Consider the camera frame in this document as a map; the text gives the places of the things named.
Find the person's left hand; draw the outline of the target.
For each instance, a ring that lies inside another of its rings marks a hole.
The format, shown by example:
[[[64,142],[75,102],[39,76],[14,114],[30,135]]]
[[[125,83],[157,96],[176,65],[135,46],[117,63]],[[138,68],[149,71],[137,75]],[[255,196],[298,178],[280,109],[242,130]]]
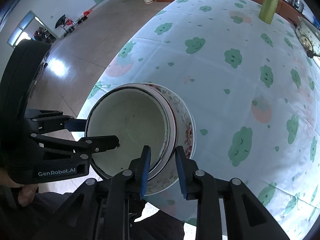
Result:
[[[18,194],[18,203],[20,206],[25,207],[29,205],[35,196],[35,193],[38,189],[37,184],[23,185],[14,182],[8,175],[7,171],[1,168],[1,186],[6,186],[8,188],[18,188],[20,189]]]

